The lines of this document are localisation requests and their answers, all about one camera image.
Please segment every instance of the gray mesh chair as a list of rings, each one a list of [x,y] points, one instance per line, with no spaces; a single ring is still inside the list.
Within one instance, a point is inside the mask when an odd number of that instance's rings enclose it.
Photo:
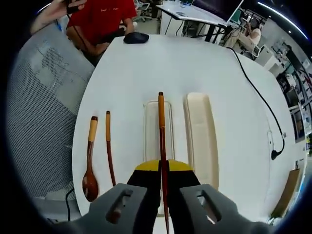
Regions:
[[[44,217],[66,220],[72,141],[94,66],[51,24],[20,50],[7,90],[8,148],[26,190]],[[72,217],[79,217],[75,194]]]

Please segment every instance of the ceiling light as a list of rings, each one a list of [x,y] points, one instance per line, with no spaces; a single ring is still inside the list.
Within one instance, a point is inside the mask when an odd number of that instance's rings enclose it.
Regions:
[[[282,13],[280,13],[280,12],[274,10],[273,8],[271,8],[271,7],[269,7],[269,6],[265,5],[265,4],[263,4],[263,3],[261,3],[261,2],[258,2],[258,4],[261,5],[261,6],[263,6],[263,7],[268,8],[269,10],[273,11],[274,13],[278,14],[280,17],[282,17],[283,19],[285,19],[286,21],[288,21],[288,23],[290,23],[292,26],[294,26],[307,40],[309,40],[308,37],[302,32],[302,30],[301,30],[297,25],[295,25],[290,19],[288,19],[286,16],[284,16]]]

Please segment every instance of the red shirt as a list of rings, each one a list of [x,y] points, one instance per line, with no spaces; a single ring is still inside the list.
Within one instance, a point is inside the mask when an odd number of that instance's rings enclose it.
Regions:
[[[91,44],[118,30],[120,21],[137,15],[133,0],[87,0],[84,8],[71,16],[67,27],[79,26]]]

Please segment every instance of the chopstick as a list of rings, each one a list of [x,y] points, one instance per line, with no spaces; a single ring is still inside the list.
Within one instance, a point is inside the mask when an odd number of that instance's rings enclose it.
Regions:
[[[160,140],[162,197],[164,201],[166,229],[167,233],[169,233],[169,217],[167,204],[167,163],[166,163],[166,143],[165,143],[165,103],[163,92],[159,92],[158,94],[158,121],[159,121],[159,140]]]
[[[107,158],[108,158],[108,166],[109,172],[111,174],[112,184],[116,185],[114,168],[113,168],[113,160],[112,160],[112,150],[111,150],[111,113],[109,111],[106,112],[106,148],[107,148]]]

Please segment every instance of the white desk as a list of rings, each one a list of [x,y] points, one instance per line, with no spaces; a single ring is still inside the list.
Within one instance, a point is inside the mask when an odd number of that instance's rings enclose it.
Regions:
[[[161,26],[160,26],[160,34],[167,34],[167,35],[175,35],[176,31],[179,29],[178,34],[181,35],[183,29],[183,23],[181,25],[181,20],[190,20],[190,21],[197,21],[204,24],[209,24],[209,27],[203,29],[204,34],[208,34],[206,41],[211,41],[212,34],[215,31],[215,27],[225,27],[226,21],[222,18],[200,9],[196,6],[185,6],[181,5],[175,1],[164,1],[162,5],[157,6],[161,11],[166,13],[166,15],[162,15],[161,18]]]
[[[188,162],[183,98],[190,92],[210,97],[218,157],[219,190],[251,220],[273,210],[294,161],[293,125],[285,98],[271,73],[238,55],[250,80],[267,100],[286,132],[285,150],[271,161],[269,124],[277,150],[281,138],[269,110],[244,77],[232,51],[214,44],[150,35],[146,44],[116,38],[95,68],[84,93],[73,139],[73,180],[82,215],[89,202],[82,191],[87,139],[92,115],[98,116],[93,169],[100,194],[112,187],[105,144],[105,114],[111,111],[111,144],[117,183],[126,183],[143,162],[143,105],[159,91],[172,105],[175,158]],[[163,218],[154,231],[165,232]]]
[[[185,6],[175,1],[164,1],[162,5],[158,5],[157,7],[179,20],[192,20],[217,26],[226,26],[225,20],[196,6]]]

